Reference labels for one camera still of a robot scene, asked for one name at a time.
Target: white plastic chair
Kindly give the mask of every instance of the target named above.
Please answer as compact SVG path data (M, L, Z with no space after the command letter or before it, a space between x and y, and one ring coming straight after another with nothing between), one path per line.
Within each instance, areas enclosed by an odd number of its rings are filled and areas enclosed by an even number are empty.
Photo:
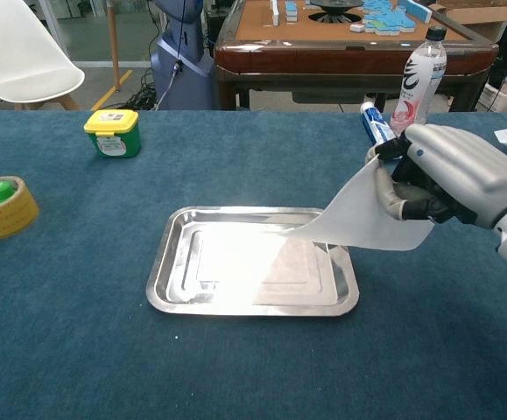
M24 0L0 0L0 99L16 109L45 102L77 109L69 93L84 77Z

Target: toothpaste tube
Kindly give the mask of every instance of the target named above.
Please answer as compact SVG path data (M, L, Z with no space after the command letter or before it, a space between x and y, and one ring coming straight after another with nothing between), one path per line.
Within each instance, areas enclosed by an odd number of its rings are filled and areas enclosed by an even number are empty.
M378 145L394 139L395 133L382 117L382 113L374 107L372 102L365 102L360 106L362 123L370 136L372 144Z

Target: yellow lid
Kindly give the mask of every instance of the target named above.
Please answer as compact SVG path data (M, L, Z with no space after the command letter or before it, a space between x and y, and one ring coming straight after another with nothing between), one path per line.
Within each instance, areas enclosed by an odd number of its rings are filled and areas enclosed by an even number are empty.
M127 133L138 121L138 113L130 109L101 109L84 124L87 133Z

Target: tape roll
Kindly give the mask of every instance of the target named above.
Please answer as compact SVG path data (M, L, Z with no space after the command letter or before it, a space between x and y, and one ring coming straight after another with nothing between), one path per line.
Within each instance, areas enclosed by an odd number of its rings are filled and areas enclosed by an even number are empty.
M12 236L32 223L39 208L32 194L20 177L0 177L16 190L11 197L0 203L0 239Z

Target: stainless steel tray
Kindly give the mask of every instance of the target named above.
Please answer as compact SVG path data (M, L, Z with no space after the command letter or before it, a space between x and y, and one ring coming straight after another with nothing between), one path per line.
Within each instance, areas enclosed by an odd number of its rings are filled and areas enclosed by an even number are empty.
M163 312L337 316L358 301L345 247L279 235L321 210L186 207L170 217L146 286Z

